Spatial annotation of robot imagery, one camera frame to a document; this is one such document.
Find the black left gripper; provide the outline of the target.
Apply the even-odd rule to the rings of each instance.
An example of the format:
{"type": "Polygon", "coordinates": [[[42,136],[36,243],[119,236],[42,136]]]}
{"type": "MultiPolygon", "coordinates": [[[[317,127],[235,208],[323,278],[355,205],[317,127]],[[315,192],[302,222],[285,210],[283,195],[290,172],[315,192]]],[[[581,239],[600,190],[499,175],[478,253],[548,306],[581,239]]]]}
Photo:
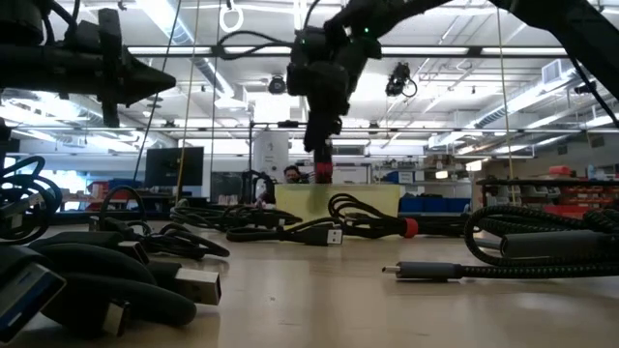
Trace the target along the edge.
{"type": "Polygon", "coordinates": [[[49,47],[51,60],[48,89],[68,95],[94,95],[102,107],[103,123],[120,126],[118,104],[122,101],[124,73],[133,80],[153,83],[133,84],[124,91],[123,104],[131,105],[175,86],[176,78],[144,64],[129,50],[122,48],[119,15],[112,9],[98,11],[96,24],[78,22],[63,8],[53,13],[67,23],[64,40],[49,47]]]}

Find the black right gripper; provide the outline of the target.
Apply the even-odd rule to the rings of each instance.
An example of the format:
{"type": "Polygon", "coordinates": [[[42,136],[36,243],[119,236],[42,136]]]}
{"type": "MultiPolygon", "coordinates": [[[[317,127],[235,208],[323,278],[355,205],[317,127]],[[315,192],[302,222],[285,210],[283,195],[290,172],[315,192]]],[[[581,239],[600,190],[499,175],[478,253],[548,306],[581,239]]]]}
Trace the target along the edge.
{"type": "Polygon", "coordinates": [[[309,115],[304,148],[313,151],[313,163],[333,164],[332,149],[318,149],[341,130],[341,116],[349,108],[348,74],[340,65],[318,61],[308,65],[288,64],[288,94],[305,97],[309,115]]]}

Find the yellow translucent plastic container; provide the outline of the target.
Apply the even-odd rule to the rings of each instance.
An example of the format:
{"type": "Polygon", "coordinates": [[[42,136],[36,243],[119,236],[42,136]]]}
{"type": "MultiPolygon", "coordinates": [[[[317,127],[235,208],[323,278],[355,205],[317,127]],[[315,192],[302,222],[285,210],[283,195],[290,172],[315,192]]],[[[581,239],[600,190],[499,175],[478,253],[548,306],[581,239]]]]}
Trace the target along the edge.
{"type": "Polygon", "coordinates": [[[380,212],[390,216],[398,214],[400,186],[350,185],[350,184],[299,184],[275,186],[276,208],[303,221],[327,218],[328,203],[332,196],[348,193],[380,212]]]}

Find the black cable silver USB plug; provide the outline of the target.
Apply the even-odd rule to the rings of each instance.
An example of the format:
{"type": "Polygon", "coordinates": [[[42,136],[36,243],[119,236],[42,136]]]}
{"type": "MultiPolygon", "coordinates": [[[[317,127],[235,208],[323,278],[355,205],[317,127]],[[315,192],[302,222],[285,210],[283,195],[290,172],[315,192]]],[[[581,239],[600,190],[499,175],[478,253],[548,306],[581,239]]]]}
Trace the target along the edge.
{"type": "Polygon", "coordinates": [[[282,226],[270,229],[236,227],[225,232],[226,239],[235,243],[277,241],[316,247],[341,245],[343,235],[341,222],[332,217],[322,217],[288,229],[282,226]]]}

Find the black looped cable silver plug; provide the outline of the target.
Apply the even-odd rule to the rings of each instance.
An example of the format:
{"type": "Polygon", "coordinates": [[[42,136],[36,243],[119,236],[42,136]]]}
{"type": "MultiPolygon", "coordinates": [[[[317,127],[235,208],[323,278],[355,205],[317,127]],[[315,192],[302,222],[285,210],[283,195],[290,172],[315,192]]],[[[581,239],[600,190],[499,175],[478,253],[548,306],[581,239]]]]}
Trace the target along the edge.
{"type": "Polygon", "coordinates": [[[44,165],[33,156],[0,170],[0,246],[39,239],[61,207],[62,190],[42,175],[44,165]]]}

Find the thick black cable silver plug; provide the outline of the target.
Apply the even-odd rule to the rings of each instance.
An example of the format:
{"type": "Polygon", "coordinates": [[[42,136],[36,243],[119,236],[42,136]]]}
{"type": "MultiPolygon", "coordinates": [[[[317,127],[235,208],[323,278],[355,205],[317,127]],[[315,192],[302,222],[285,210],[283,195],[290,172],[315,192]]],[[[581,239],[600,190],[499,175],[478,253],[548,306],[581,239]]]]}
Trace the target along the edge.
{"type": "Polygon", "coordinates": [[[61,232],[29,247],[66,272],[158,285],[202,305],[221,300],[219,274],[151,261],[141,243],[127,241],[117,232],[61,232]]]}
{"type": "Polygon", "coordinates": [[[83,338],[121,336],[132,320],[181,327],[196,315],[194,302],[158,285],[79,273],[65,278],[43,315],[83,338]]]}

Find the black cable blue USB plug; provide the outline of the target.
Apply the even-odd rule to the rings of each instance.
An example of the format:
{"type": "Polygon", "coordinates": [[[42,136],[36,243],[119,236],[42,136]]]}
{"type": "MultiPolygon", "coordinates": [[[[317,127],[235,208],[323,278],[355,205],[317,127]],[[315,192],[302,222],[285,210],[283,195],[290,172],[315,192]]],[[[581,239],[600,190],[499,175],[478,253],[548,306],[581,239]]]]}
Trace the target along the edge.
{"type": "Polygon", "coordinates": [[[0,246],[0,345],[10,343],[66,283],[33,249],[0,246]]]}

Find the person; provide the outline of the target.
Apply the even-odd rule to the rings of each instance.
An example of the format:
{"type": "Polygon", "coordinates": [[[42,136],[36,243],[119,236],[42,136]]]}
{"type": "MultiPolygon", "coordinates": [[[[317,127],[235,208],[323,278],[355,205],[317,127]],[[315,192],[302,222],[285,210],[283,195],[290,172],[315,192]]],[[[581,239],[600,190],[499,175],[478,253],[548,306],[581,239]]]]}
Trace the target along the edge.
{"type": "Polygon", "coordinates": [[[300,171],[297,165],[289,165],[283,170],[284,179],[287,184],[308,184],[309,175],[300,171]]]}

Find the white cylindrical column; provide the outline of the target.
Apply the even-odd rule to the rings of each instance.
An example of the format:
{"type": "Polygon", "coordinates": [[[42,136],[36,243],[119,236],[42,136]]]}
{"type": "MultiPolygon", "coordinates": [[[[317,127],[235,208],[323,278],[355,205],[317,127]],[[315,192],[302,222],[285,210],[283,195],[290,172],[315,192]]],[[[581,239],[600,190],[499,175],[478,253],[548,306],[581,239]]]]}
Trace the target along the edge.
{"type": "Polygon", "coordinates": [[[289,164],[289,136],[287,132],[265,130],[253,140],[252,169],[264,172],[283,182],[284,168],[289,164]]]}

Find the black computer monitor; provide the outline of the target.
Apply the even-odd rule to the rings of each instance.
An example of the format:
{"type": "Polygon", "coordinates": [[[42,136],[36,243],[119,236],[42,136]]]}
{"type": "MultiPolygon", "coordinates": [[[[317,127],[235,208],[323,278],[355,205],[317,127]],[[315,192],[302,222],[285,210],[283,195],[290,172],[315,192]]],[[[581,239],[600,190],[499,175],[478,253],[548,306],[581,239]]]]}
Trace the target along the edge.
{"type": "Polygon", "coordinates": [[[146,187],[201,186],[204,169],[204,148],[163,148],[146,152],[144,185],[146,187]]]}

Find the dark square panel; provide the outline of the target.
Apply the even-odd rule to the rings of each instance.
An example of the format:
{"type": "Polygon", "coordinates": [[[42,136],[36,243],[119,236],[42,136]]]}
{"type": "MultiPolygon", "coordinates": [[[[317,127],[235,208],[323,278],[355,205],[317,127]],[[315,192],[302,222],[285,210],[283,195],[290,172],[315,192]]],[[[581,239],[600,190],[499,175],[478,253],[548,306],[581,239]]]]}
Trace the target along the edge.
{"type": "Polygon", "coordinates": [[[213,172],[211,174],[210,200],[216,204],[227,205],[230,200],[237,202],[241,195],[241,172],[213,172]]]}

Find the red and blue bins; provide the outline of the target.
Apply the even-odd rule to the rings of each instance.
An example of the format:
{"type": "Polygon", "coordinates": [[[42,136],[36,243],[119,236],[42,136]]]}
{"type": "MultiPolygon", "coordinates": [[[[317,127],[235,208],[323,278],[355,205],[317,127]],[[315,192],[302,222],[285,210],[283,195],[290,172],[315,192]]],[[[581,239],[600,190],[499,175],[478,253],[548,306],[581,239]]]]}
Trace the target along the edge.
{"type": "MultiPolygon", "coordinates": [[[[85,210],[98,211],[101,208],[103,200],[107,196],[108,192],[111,189],[121,186],[128,186],[135,190],[138,190],[141,187],[141,183],[132,179],[110,179],[107,181],[94,181],[87,187],[89,198],[85,205],[85,210]]],[[[130,200],[130,194],[125,190],[121,190],[113,194],[109,203],[109,207],[120,206],[128,203],[130,200]]]]}

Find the blue storage bins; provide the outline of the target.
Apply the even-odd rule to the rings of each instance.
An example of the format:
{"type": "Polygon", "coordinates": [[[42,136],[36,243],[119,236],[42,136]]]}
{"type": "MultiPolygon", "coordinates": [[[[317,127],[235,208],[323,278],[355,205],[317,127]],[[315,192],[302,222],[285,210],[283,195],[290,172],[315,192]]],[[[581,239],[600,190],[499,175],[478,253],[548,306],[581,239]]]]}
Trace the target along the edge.
{"type": "Polygon", "coordinates": [[[404,196],[398,204],[400,213],[463,213],[470,198],[404,196]]]}

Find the black workbench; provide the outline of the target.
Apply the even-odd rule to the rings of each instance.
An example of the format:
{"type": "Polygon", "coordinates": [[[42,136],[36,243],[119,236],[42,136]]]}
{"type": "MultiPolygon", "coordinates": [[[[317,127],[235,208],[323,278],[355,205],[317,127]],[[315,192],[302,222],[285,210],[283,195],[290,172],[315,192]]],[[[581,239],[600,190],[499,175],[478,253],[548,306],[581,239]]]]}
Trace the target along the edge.
{"type": "MultiPolygon", "coordinates": [[[[518,206],[544,211],[561,187],[619,187],[619,181],[580,179],[483,179],[482,206],[518,206]]],[[[619,203],[603,209],[619,210],[619,203]]]]}

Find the red storage bins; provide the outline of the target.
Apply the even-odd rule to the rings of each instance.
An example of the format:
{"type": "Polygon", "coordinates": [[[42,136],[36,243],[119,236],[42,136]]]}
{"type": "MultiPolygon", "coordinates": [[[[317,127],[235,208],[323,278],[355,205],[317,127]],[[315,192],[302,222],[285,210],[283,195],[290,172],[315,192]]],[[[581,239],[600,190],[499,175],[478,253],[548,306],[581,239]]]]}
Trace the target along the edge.
{"type": "Polygon", "coordinates": [[[619,203],[619,187],[561,187],[544,211],[568,218],[582,218],[585,213],[619,203]]]}

